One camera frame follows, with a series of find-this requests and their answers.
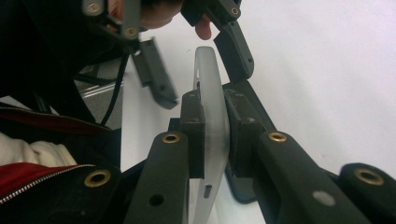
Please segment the black jacket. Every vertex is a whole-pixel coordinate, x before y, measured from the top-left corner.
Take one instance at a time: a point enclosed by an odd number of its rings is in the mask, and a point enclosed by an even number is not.
[[[70,80],[116,51],[94,35],[81,0],[0,0],[0,96]]]

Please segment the white fabric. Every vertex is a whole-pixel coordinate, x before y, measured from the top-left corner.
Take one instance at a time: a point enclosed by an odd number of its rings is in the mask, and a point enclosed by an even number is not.
[[[60,144],[38,141],[27,144],[21,139],[12,139],[0,133],[0,165],[15,162],[30,162],[48,167],[76,165],[76,161]]]

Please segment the human finger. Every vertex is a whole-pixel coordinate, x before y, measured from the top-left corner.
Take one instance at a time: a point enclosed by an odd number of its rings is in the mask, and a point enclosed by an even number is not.
[[[210,19],[204,14],[202,18],[195,25],[195,33],[203,39],[210,39],[212,31],[210,30]]]

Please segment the person's hand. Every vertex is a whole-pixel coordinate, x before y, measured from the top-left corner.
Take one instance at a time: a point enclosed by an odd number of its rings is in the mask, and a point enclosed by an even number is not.
[[[122,18],[122,1],[108,0],[108,11],[112,16]],[[141,9],[141,25],[147,29],[156,29],[165,26],[180,12],[183,0],[162,0],[151,5],[143,5]],[[207,40],[210,38],[210,19],[204,15],[195,25],[198,36]]]

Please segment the black mechanical arm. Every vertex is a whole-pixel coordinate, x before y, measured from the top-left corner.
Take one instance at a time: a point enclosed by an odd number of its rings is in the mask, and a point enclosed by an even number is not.
[[[236,197],[245,203],[257,200],[269,224],[396,223],[396,181],[389,175],[362,163],[331,174],[276,129],[247,81],[254,62],[236,21],[239,4],[186,0],[182,8],[191,25],[205,13],[220,30],[215,43],[231,80],[222,88],[231,134],[228,172],[239,191]],[[151,85],[157,102],[171,107],[175,95],[167,88],[169,78],[161,63],[151,63],[153,58],[161,62],[154,43],[138,40],[140,1],[125,0],[124,6],[123,21],[106,14],[104,0],[84,0],[83,10],[98,32],[133,55],[142,83]],[[199,96],[199,90],[183,95],[180,118],[171,119],[169,131],[154,139],[148,158],[125,173],[133,177],[135,189],[123,223],[188,223],[189,179],[205,175],[205,115]]]

